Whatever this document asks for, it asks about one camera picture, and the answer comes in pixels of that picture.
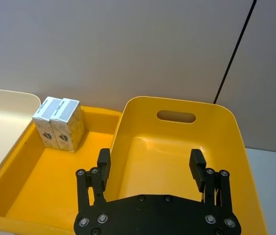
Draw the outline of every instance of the bin handle cutout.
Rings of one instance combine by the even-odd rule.
[[[160,110],[157,117],[163,121],[173,121],[190,124],[196,120],[196,116],[192,113],[184,113],[170,110]]]

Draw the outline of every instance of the bolt head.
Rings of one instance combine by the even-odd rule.
[[[224,233],[221,229],[216,229],[215,230],[215,235],[224,235]]]
[[[206,222],[209,223],[209,224],[215,224],[216,223],[215,217],[211,214],[206,215],[205,218],[206,218]]]
[[[141,201],[141,202],[143,202],[144,200],[146,200],[146,197],[143,196],[143,195],[141,195],[141,196],[139,196],[138,200]]]
[[[222,171],[221,171],[221,175],[223,175],[223,176],[228,176],[228,172],[227,172],[227,171],[222,170]]]
[[[207,169],[207,173],[211,175],[211,174],[214,173],[214,170],[212,170],[212,169]]]
[[[224,222],[225,222],[226,226],[228,226],[230,228],[234,228],[236,226],[235,222],[232,219],[226,218],[226,219],[224,219]]]
[[[165,196],[164,199],[165,199],[166,202],[170,202],[172,200],[171,196]]]
[[[78,172],[77,172],[77,175],[83,175],[84,174],[84,171],[83,170],[79,170]]]
[[[107,222],[108,220],[108,216],[106,214],[101,214],[98,216],[97,218],[97,221],[100,223],[100,224],[103,224],[105,222]]]
[[[87,217],[81,218],[78,222],[80,227],[85,227],[89,224],[89,219]]]
[[[94,229],[91,231],[91,234],[92,234],[92,235],[100,235],[100,229],[94,228]]]

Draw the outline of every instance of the box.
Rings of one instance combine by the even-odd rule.
[[[85,132],[79,101],[64,98],[50,122],[59,148],[74,152]]]
[[[45,147],[48,148],[59,148],[50,123],[50,117],[52,116],[60,102],[61,99],[48,96],[44,100],[42,105],[40,105],[39,109],[32,116],[32,119],[38,129],[39,135]]]

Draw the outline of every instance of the beige tray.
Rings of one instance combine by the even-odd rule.
[[[33,94],[0,90],[0,164],[31,122],[40,105]]]

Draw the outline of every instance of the yellow basket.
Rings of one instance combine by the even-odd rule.
[[[121,113],[82,107],[88,134],[75,153],[45,148],[34,124],[0,168],[0,230],[19,235],[74,234],[76,170],[96,166]]]
[[[188,165],[193,148],[201,149],[207,167],[230,172],[242,234],[267,234],[238,125],[219,105],[143,96],[130,100],[112,147],[106,199],[171,194],[200,201]]]

